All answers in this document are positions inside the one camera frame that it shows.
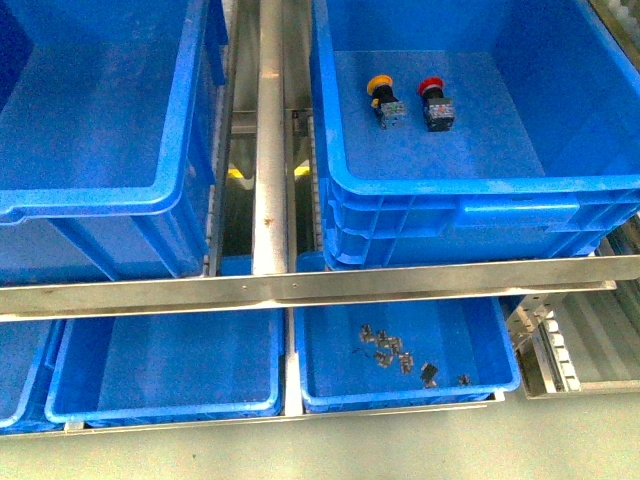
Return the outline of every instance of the shelf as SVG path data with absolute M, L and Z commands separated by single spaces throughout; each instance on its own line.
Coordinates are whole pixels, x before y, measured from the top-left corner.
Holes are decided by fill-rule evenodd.
M 592 0 L 596 11 L 608 26 L 610 14 Z M 548 397 L 555 392 L 571 390 L 563 379 L 553 377 L 559 367 L 550 358 L 549 340 L 543 338 L 539 324 L 555 314 L 569 292 L 609 291 L 616 282 L 635 281 L 640 277 L 640 222 L 627 224 L 613 240 L 617 247 L 605 242 L 596 256 L 552 260 L 524 260 L 441 265 L 417 268 L 391 268 L 349 272 L 289 273 L 294 270 L 297 254 L 295 225 L 294 158 L 296 138 L 309 137 L 313 128 L 312 112 L 287 111 L 283 108 L 284 69 L 282 62 L 282 1 L 261 2 L 261 46 L 259 62 L 259 100 L 256 125 L 250 116 L 231 115 L 234 72 L 237 58 L 237 1 L 226 2 L 230 14 L 230 46 L 227 50 L 228 84 L 223 87 L 218 108 L 215 158 L 216 178 L 224 179 L 228 167 L 232 131 L 238 135 L 257 137 L 255 174 L 255 209 L 253 218 L 253 275 L 216 277 L 220 252 L 213 248 L 208 259 L 208 271 L 197 278 L 110 282 L 75 285 L 37 285 L 0 288 L 0 322 L 130 316 L 157 313 L 187 313 L 214 310 L 288 308 L 287 350 L 285 362 L 285 408 L 282 415 L 272 418 L 239 419 L 207 422 L 145 425 L 125 428 L 86 428 L 84 424 L 67 424 L 63 431 L 38 436 L 71 436 L 77 434 L 115 433 L 167 428 L 197 428 L 236 423 L 264 423 L 286 420 L 316 419 L 345 415 L 387 415 L 440 410 L 481 408 L 504 400 L 501 391 L 486 401 L 465 404 L 433 405 L 401 409 L 371 410 L 344 414 L 308 414 L 302 406 L 300 371 L 293 329 L 292 307 L 347 303 L 375 303 L 402 300 L 437 300 L 484 296 L 526 296 L 518 310 L 508 319 L 514 345 L 518 347 L 527 387 L 532 397 Z M 630 58 L 630 47 L 625 49 Z M 314 172 L 312 141 L 305 156 Z M 315 238 L 321 247 L 318 224 L 317 178 L 314 175 Z M 213 190 L 210 225 L 222 226 L 224 188 L 221 183 Z M 211 228 L 211 245 L 221 243 L 220 228 Z M 628 305 L 636 300 L 629 300 Z M 536 375 L 542 384 L 532 387 Z M 578 392 L 609 393 L 621 389 L 640 390 L 632 379 L 605 379 L 583 382 Z

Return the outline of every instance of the metal rod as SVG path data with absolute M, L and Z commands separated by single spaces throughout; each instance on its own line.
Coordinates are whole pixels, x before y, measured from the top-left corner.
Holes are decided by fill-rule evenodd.
M 76 435 L 99 435 L 108 433 L 126 433 L 126 432 L 140 432 L 140 431 L 152 431 L 152 430 L 178 430 L 185 428 L 207 428 L 217 427 L 225 425 L 241 425 L 241 424 L 253 424 L 253 423 L 275 423 L 275 422 L 288 422 L 297 420 L 320 420 L 327 418 L 340 418 L 340 417 L 369 417 L 369 416 L 381 416 L 381 415 L 400 415 L 407 413 L 428 413 L 428 412 L 441 412 L 441 411 L 455 411 L 455 410 L 470 410 L 477 408 L 486 408 L 491 405 L 499 404 L 505 400 L 504 393 L 497 391 L 487 400 L 481 400 L 478 402 L 468 403 L 448 403 L 442 405 L 422 405 L 415 407 L 401 407 L 401 408 L 384 408 L 379 410 L 358 410 L 354 412 L 338 412 L 338 413 L 307 413 L 296 417 L 260 417 L 260 418 L 236 418 L 229 420 L 205 420 L 197 422 L 179 422 L 179 423 L 160 423 L 149 425 L 132 425 L 127 427 L 97 427 L 97 428 L 84 428 L 76 429 L 69 428 L 60 431 L 53 432 L 39 432 L 39 433 L 25 433 L 25 434 L 13 434 L 0 436 L 0 442 L 2 440 L 10 440 L 16 438 L 36 439 L 36 438 L 51 438 L 51 437 L 72 437 Z
M 260 2 L 253 273 L 287 272 L 282 0 Z
M 271 263 L 274 259 L 267 258 L 265 262 Z M 612 286 L 601 282 L 636 279 L 639 272 L 640 256 L 622 255 L 353 272 L 11 287 L 0 289 L 0 321 L 605 290 Z
M 220 102 L 221 119 L 218 134 L 218 146 L 215 151 L 217 158 L 214 159 L 216 169 L 216 185 L 213 191 L 212 205 L 212 231 L 211 231 L 211 254 L 209 258 L 209 274 L 217 275 L 218 265 L 222 256 L 222 236 L 224 228 L 224 201 L 225 182 L 227 170 L 229 169 L 229 154 L 231 150 L 231 130 L 233 120 L 231 111 L 233 110 L 233 99 L 236 84 L 236 69 L 238 64 L 238 4 L 239 0 L 233 2 L 229 12 L 229 44 L 226 55 L 226 85 L 220 87 L 222 101 Z

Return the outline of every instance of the metal bar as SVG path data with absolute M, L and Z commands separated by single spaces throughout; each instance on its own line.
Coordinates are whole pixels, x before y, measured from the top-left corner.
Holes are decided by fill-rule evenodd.
M 254 268 L 286 268 L 283 258 L 259 253 L 254 263 L 262 263 Z M 0 321 L 584 291 L 606 289 L 601 282 L 607 280 L 636 279 L 639 272 L 640 256 L 615 256 L 10 287 L 0 289 Z
M 640 392 L 640 380 L 617 380 L 608 382 L 582 382 L 583 395 L 608 395 Z
M 287 271 L 282 0 L 260 2 L 253 273 Z
M 288 226 L 288 251 L 289 251 L 289 271 L 295 271 L 296 259 L 298 257 L 298 245 L 296 234 L 296 180 L 294 175 L 295 158 L 293 146 L 293 121 L 292 114 L 288 113 L 285 117 L 286 125 L 286 168 L 287 168 L 287 226 Z M 282 415 L 293 418 L 304 414 L 302 399 L 302 383 L 300 373 L 300 357 L 296 349 L 296 329 L 293 308 L 287 309 L 287 325 L 286 325 L 286 345 L 285 345 L 285 392 L 284 392 L 284 408 Z
M 180 423 L 160 423 L 154 425 L 132 425 L 129 427 L 104 427 L 104 428 L 69 428 L 61 431 L 54 432 L 39 432 L 39 433 L 26 433 L 26 434 L 12 434 L 0 436 L 0 441 L 16 439 L 16 438 L 51 438 L 51 437 L 73 437 L 76 435 L 101 435 L 108 433 L 126 433 L 126 432 L 140 432 L 140 431 L 154 431 L 154 430 L 182 430 L 185 428 L 207 428 L 217 427 L 225 425 L 242 425 L 242 424 L 254 424 L 254 423 L 276 423 L 276 422 L 288 422 L 298 420 L 320 420 L 327 418 L 344 418 L 344 417 L 370 417 L 370 416 L 383 416 L 383 415 L 402 415 L 409 413 L 428 413 L 428 412 L 442 412 L 442 411 L 456 411 L 456 410 L 470 410 L 477 408 L 486 408 L 491 405 L 495 405 L 503 402 L 505 399 L 504 392 L 498 391 L 489 399 L 479 402 L 469 403 L 449 403 L 442 405 L 422 405 L 416 407 L 401 407 L 401 408 L 385 408 L 379 410 L 359 410 L 355 412 L 339 412 L 339 413 L 322 413 L 322 414 L 305 414 L 295 417 L 276 416 L 276 417 L 261 417 L 261 418 L 237 418 L 229 420 L 207 420 L 199 422 L 180 422 Z
M 209 257 L 209 275 L 217 275 L 220 257 L 222 256 L 222 237 L 224 228 L 224 185 L 229 169 L 229 154 L 231 150 L 231 130 L 232 120 L 230 112 L 233 110 L 233 98 L 236 83 L 236 67 L 238 60 L 238 4 L 235 0 L 231 5 L 231 11 L 227 15 L 229 24 L 229 45 L 226 52 L 225 73 L 227 76 L 226 85 L 220 87 L 222 101 L 217 117 L 220 121 L 218 134 L 218 145 L 215 151 L 214 168 L 216 185 L 213 189 L 213 204 L 211 208 L 211 254 Z
M 640 52 L 638 48 L 633 44 L 629 35 L 624 31 L 620 22 L 616 20 L 613 13 L 607 8 L 606 2 L 603 0 L 589 0 L 589 3 L 595 10 L 596 14 L 602 20 L 602 23 L 607 27 L 613 38 L 615 38 L 620 48 L 625 53 L 631 63 L 640 71 Z
M 233 112 L 231 125 L 231 135 L 233 136 L 254 136 L 258 132 L 256 112 Z

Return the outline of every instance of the bin bottom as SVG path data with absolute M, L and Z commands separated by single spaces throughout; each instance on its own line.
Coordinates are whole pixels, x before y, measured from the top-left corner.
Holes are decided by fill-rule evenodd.
M 486 179 L 545 176 L 527 131 L 489 52 L 335 52 L 347 167 L 371 180 Z M 407 106 L 402 126 L 381 130 L 367 82 L 390 75 Z M 418 84 L 445 82 L 456 120 L 449 132 L 430 133 Z
M 97 410 L 266 401 L 269 321 L 246 312 L 218 317 L 116 320 Z

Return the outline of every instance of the metal rail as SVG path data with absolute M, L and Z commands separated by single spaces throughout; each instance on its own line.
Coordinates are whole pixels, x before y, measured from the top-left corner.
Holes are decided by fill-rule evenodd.
M 353 411 L 353 412 L 340 412 L 340 413 L 323 413 L 323 414 L 304 414 L 299 416 L 285 416 L 280 415 L 276 417 L 263 417 L 263 418 L 237 418 L 229 420 L 207 420 L 199 422 L 181 422 L 181 423 L 158 423 L 149 425 L 132 425 L 129 427 L 105 427 L 105 428 L 90 428 L 84 424 L 77 424 L 77 428 L 65 428 L 64 430 L 57 430 L 52 432 L 39 432 L 39 433 L 22 433 L 12 435 L 0 435 L 0 442 L 2 440 L 10 440 L 16 438 L 22 439 L 36 439 L 36 438 L 69 438 L 77 435 L 102 435 L 110 433 L 127 433 L 127 432 L 141 432 L 141 431 L 156 431 L 156 430 L 182 430 L 185 428 L 208 428 L 208 427 L 220 427 L 226 425 L 247 425 L 256 423 L 280 423 L 288 421 L 300 421 L 300 420 L 321 420 L 327 418 L 341 418 L 341 417 L 369 417 L 369 416 L 385 416 L 385 415 L 399 415 L 407 413 L 427 413 L 427 412 L 443 412 L 443 411 L 456 411 L 456 410 L 469 410 L 477 408 L 486 408 L 496 403 L 504 402 L 504 393 L 501 391 L 491 395 L 490 398 L 484 401 L 471 402 L 471 403 L 448 403 L 441 405 L 423 405 L 418 407 L 402 407 L 402 408 L 385 408 L 379 410 L 365 410 L 365 411 Z
M 0 321 L 607 290 L 640 256 L 569 258 L 0 289 Z

